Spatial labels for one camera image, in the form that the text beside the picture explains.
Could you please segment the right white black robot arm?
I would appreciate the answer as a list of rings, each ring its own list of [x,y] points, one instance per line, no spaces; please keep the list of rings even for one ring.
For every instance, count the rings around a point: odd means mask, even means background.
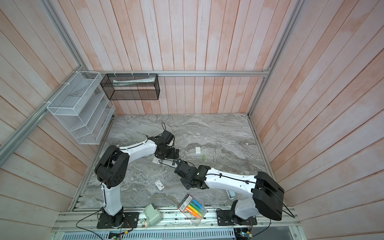
[[[255,176],[222,172],[209,166],[190,166],[177,160],[174,173],[181,177],[186,189],[221,189],[246,196],[235,203],[234,215],[246,220],[262,215],[274,221],[281,221],[285,190],[267,173],[259,171]]]

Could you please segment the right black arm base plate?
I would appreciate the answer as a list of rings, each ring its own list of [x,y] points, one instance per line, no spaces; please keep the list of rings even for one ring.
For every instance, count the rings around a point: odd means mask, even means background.
[[[257,225],[257,219],[255,217],[248,218],[246,220],[241,219],[235,215],[232,210],[217,209],[217,222],[219,226],[255,226]]]

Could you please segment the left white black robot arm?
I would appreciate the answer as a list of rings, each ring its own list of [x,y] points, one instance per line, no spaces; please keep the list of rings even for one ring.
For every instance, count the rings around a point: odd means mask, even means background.
[[[125,147],[111,145],[107,148],[95,166],[95,174],[103,191],[102,216],[106,217],[112,225],[120,226],[123,221],[121,183],[126,176],[129,163],[150,155],[154,155],[159,160],[176,160],[179,158],[179,150],[175,149],[174,144],[175,136],[164,130],[161,134],[148,137],[137,144]]]

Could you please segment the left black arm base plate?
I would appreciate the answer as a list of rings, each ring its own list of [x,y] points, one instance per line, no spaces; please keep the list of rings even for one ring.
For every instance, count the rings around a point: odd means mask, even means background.
[[[98,219],[97,229],[134,229],[138,225],[139,212],[119,212],[116,216],[102,213]]]

